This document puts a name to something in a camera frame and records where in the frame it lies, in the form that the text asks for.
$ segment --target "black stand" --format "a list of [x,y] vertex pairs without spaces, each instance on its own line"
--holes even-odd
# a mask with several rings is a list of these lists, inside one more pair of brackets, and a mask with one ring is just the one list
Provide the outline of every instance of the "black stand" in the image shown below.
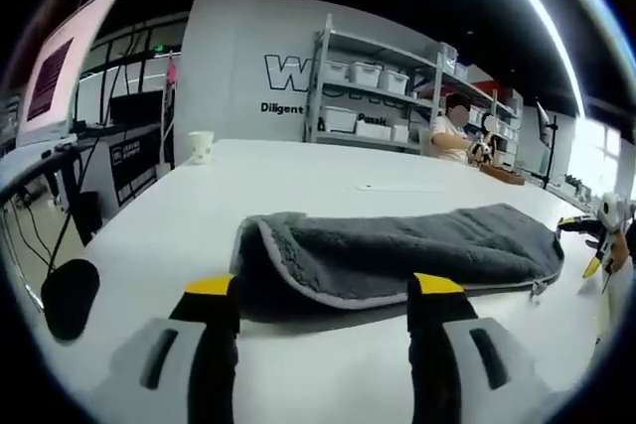
[[553,160],[555,158],[555,142],[557,141],[557,130],[558,130],[557,116],[556,115],[554,117],[554,121],[552,123],[550,123],[550,124],[547,124],[546,127],[553,131],[553,139],[552,139],[552,141],[550,143],[550,156],[548,157],[548,170],[546,171],[546,173],[544,175],[537,174],[537,173],[531,173],[534,178],[542,180],[542,182],[543,182],[542,188],[543,189],[545,189],[548,186],[548,182],[550,181],[550,174],[551,174],[552,169],[553,169]]

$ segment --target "paper cup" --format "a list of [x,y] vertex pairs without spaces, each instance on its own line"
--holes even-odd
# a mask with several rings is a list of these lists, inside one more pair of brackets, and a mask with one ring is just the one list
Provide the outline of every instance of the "paper cup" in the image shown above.
[[192,150],[192,164],[208,164],[212,158],[213,131],[194,131],[188,135]]

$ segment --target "window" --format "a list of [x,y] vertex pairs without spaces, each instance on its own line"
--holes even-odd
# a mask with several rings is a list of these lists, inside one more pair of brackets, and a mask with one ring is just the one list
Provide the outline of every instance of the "window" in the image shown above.
[[597,196],[613,191],[619,152],[618,131],[589,119],[576,119],[567,173]]

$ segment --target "white table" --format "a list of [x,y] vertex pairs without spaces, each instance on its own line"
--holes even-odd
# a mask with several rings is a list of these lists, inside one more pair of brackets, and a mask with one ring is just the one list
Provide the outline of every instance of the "white table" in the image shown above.
[[[210,166],[184,165],[117,215],[88,246],[101,277],[89,322],[71,346],[38,332],[54,370],[79,393],[107,374],[112,353],[152,317],[167,317],[186,282],[228,271],[239,223],[281,211],[318,216],[418,215],[507,203],[554,228],[579,211],[541,189],[511,186],[437,159],[352,147],[220,141]],[[591,357],[600,277],[579,293],[591,250],[562,238],[559,280],[533,303],[515,292],[471,299],[568,389]],[[243,321],[237,423],[410,422],[406,317],[324,332]]]

